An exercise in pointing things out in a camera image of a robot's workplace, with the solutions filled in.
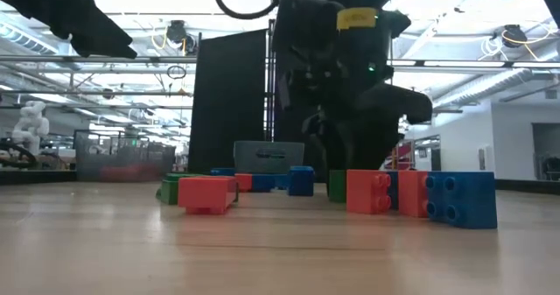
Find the lego block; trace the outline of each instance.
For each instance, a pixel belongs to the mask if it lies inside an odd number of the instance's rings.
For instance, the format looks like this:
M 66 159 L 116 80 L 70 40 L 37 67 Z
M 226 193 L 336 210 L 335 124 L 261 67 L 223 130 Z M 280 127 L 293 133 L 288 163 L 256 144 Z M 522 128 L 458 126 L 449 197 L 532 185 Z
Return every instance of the lego block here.
M 312 167 L 294 166 L 290 169 L 289 196 L 313 196 L 315 172 Z
M 253 193 L 269 193 L 276 187 L 275 175 L 256 174 L 253 175 Z
M 290 187 L 290 176 L 285 174 L 279 174 L 275 177 L 276 180 L 276 188 L 280 190 L 288 190 Z
M 347 202 L 347 171 L 329 172 L 329 201 L 333 203 Z
M 399 209 L 399 172 L 387 172 L 391 177 L 391 186 L 387 189 L 387 195 L 391 198 L 391 209 Z
M 246 173 L 236 173 L 235 179 L 237 179 L 237 185 L 239 186 L 239 191 L 246 193 L 251 191 L 253 187 L 253 175 Z
M 235 177 L 235 169 L 234 168 L 214 168 L 210 171 L 210 174 L 213 176 L 228 176 L 228 177 Z
M 391 208 L 387 191 L 391 178 L 385 172 L 346 172 L 346 210 L 357 214 L 383 214 Z
M 238 194 L 233 177 L 194 177 L 178 181 L 178 205 L 189 214 L 225 214 Z
M 431 220 L 458 228 L 498 228 L 492 172 L 431 172 L 426 187 Z
M 428 218 L 428 188 L 426 188 L 427 172 L 400 171 L 399 213 L 402 215 Z
M 168 205 L 177 205 L 179 198 L 179 183 L 164 180 L 160 188 L 159 200 Z

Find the yellow label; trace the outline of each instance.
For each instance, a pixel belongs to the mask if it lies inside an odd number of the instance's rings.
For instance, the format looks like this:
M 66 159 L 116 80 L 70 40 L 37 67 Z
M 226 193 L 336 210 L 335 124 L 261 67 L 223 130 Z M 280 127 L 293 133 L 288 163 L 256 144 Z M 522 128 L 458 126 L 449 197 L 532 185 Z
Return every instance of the yellow label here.
M 337 29 L 374 28 L 377 25 L 378 11 L 373 8 L 352 8 L 339 11 Z

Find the red lego block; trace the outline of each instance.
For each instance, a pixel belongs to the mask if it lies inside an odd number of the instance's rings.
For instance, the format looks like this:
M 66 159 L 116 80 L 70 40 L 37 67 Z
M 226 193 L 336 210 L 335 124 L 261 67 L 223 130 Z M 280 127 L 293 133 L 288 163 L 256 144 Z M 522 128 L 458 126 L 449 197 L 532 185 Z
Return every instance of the red lego block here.
M 239 186 L 239 192 L 249 192 L 253 188 L 253 175 L 245 173 L 236 173 L 235 178 L 237 179 L 237 185 Z
M 399 213 L 407 216 L 428 218 L 427 172 L 399 172 Z
M 391 178 L 385 172 L 346 172 L 346 210 L 358 214 L 383 214 L 391 208 L 387 195 Z
M 236 194 L 234 177 L 181 178 L 178 181 L 178 205 L 189 214 L 225 214 Z

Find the gray plastic container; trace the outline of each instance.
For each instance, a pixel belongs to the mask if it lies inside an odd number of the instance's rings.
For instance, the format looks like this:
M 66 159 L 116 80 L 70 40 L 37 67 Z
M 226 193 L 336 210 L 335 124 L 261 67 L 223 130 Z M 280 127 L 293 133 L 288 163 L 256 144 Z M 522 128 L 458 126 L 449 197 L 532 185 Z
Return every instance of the gray plastic container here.
M 238 141 L 234 145 L 237 173 L 287 174 L 304 163 L 305 144 Z

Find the wooden table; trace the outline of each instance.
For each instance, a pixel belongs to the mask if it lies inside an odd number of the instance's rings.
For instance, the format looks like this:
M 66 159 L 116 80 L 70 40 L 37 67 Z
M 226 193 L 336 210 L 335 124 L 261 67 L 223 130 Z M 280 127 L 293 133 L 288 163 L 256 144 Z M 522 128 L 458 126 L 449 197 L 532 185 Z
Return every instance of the wooden table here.
M 347 214 L 284 192 L 186 216 L 158 185 L 0 188 L 0 293 L 507 294 L 560 291 L 560 197 L 499 193 L 498 231 Z

